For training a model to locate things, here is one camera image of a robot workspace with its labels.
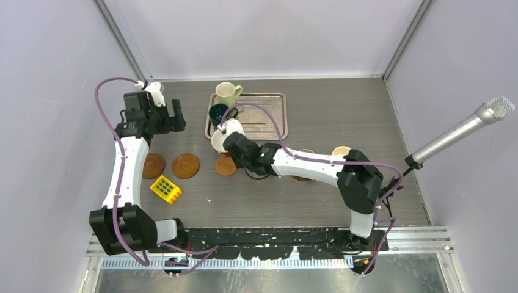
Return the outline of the red white mug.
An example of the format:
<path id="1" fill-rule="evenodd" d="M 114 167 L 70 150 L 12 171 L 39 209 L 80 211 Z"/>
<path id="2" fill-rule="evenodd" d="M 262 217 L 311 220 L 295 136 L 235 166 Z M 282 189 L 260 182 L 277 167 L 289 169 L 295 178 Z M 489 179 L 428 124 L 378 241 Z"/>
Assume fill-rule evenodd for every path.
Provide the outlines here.
<path id="1" fill-rule="evenodd" d="M 224 148 L 224 141 L 227 137 L 228 135 L 221 131 L 215 131 L 211 136 L 212 147 L 223 157 L 230 157 L 230 154 Z"/>

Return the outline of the silver metal tray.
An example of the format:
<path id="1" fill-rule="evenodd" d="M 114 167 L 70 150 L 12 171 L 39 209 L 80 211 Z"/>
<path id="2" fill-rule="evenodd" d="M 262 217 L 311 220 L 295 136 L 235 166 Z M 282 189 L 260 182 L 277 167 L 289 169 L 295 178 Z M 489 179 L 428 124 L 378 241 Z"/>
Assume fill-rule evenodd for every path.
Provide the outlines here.
<path id="1" fill-rule="evenodd" d="M 282 93 L 243 93 L 236 119 L 252 140 L 277 140 L 276 128 L 288 135 L 287 100 Z"/>

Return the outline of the dark green mug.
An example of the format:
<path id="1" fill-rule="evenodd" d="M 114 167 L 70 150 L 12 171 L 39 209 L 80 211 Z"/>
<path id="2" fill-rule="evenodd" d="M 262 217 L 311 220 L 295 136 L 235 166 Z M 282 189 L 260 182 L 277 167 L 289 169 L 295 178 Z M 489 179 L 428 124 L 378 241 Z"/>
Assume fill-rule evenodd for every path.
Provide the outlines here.
<path id="1" fill-rule="evenodd" d="M 220 124 L 220 122 L 227 121 L 231 118 L 236 118 L 238 116 L 238 110 L 233 109 L 227 114 L 225 118 L 223 118 L 224 113 L 228 109 L 229 106 L 222 103 L 215 104 L 209 109 L 208 116 L 215 131 L 217 130 L 217 126 Z"/>

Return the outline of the light green mug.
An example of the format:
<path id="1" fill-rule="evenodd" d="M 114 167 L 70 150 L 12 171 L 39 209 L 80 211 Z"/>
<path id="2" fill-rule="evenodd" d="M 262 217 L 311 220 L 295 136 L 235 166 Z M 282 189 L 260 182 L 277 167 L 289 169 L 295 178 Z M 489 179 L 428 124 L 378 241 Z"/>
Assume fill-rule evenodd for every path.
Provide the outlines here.
<path id="1" fill-rule="evenodd" d="M 243 92 L 241 85 L 234 85 L 231 82 L 221 82 L 215 88 L 218 101 L 228 107 L 233 106 Z"/>

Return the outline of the cream mug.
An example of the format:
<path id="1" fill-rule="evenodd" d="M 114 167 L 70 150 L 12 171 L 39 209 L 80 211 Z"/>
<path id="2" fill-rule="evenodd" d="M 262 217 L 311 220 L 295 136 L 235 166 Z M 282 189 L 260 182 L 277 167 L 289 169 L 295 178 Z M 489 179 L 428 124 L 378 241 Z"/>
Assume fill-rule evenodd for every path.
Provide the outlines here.
<path id="1" fill-rule="evenodd" d="M 337 146 L 333 149 L 333 156 L 347 156 L 350 152 L 351 148 L 348 146 Z"/>

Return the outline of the grey ribbed mug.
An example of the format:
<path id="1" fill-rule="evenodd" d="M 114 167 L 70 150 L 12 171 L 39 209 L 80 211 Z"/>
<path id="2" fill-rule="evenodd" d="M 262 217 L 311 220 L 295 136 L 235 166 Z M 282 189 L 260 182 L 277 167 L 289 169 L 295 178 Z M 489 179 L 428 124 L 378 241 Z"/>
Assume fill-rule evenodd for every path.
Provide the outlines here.
<path id="1" fill-rule="evenodd" d="M 303 154 L 306 154 L 306 153 L 314 154 L 314 152 L 312 150 L 309 150 L 309 149 L 300 149 L 300 150 L 298 150 L 298 155 L 303 155 Z"/>

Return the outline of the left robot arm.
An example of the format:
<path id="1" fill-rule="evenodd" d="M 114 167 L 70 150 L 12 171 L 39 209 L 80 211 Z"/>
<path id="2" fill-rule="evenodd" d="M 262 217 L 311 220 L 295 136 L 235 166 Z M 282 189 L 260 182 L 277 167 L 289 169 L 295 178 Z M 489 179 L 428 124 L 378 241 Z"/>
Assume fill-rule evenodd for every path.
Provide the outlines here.
<path id="1" fill-rule="evenodd" d="M 141 185 L 145 159 L 155 135 L 184 131 L 181 103 L 172 100 L 173 115 L 166 104 L 157 106 L 151 93 L 126 93 L 123 96 L 125 121 L 112 129 L 115 139 L 115 164 L 101 209 L 90 212 L 89 224 L 107 255 L 150 250 L 161 242 L 179 253 L 188 243 L 178 218 L 153 220 L 141 205 Z"/>

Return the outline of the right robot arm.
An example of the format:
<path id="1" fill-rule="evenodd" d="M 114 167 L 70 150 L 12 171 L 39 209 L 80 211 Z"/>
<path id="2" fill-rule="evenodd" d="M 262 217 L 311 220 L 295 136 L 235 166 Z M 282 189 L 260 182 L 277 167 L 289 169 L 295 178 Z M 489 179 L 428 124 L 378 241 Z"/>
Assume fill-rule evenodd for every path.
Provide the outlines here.
<path id="1" fill-rule="evenodd" d="M 358 150 L 344 156 L 303 153 L 277 143 L 257 145 L 238 132 L 213 143 L 244 168 L 260 176 L 297 176 L 336 187 L 351 211 L 349 244 L 365 250 L 373 243 L 374 206 L 384 179 L 382 173 Z"/>

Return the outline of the plain light wooden coaster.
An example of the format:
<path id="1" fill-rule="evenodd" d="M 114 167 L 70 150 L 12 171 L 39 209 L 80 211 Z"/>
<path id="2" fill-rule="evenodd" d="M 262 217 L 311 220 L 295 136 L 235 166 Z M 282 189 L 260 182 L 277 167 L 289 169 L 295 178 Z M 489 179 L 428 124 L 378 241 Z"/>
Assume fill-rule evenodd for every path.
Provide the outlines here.
<path id="1" fill-rule="evenodd" d="M 237 171 L 237 167 L 230 157 L 220 157 L 216 161 L 215 170 L 221 176 L 231 176 Z"/>

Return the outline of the yellow toy block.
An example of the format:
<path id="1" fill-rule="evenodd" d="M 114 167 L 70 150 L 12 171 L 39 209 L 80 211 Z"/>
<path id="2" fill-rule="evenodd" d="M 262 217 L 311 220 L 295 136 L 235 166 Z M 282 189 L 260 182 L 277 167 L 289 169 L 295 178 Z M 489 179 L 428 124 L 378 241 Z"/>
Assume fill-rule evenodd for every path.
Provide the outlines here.
<path id="1" fill-rule="evenodd" d="M 168 204 L 173 204 L 183 193 L 182 190 L 164 175 L 160 175 L 150 189 Z"/>

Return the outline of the black microphone stand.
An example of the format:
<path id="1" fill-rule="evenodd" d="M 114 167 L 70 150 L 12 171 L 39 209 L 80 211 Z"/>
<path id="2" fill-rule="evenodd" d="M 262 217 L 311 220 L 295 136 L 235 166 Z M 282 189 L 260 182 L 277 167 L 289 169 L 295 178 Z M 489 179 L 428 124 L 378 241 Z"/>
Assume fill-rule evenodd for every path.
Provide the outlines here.
<path id="1" fill-rule="evenodd" d="M 402 176 L 392 178 L 391 182 L 381 190 L 379 198 L 382 198 L 385 194 L 387 194 L 387 196 L 382 200 L 382 204 L 387 208 L 389 217 L 393 216 L 392 207 L 390 205 L 390 197 L 394 196 L 394 193 L 396 191 L 399 191 L 404 187 L 402 184 L 400 184 L 396 188 L 394 188 L 394 186 L 397 185 L 399 181 L 402 181 L 410 172 L 414 170 L 419 170 L 422 167 L 423 164 L 410 166 L 407 170 L 403 172 Z"/>

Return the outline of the silver microphone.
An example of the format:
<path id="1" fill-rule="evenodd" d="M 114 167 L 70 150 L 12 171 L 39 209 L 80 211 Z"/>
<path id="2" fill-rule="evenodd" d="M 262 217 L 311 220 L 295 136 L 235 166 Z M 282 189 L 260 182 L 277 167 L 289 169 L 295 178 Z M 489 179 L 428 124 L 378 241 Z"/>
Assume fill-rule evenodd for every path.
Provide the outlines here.
<path id="1" fill-rule="evenodd" d="M 421 169 L 428 159 L 483 127 L 502 121 L 514 109 L 515 105 L 503 96 L 484 102 L 467 118 L 408 155 L 405 162 L 410 170 Z"/>

